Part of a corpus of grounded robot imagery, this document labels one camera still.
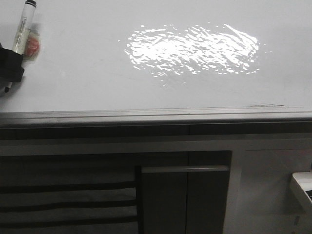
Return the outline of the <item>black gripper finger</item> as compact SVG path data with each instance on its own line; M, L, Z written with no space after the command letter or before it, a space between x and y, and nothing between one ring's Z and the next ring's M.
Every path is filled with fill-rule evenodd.
M0 79L7 82L21 82L24 68L23 55L0 45Z

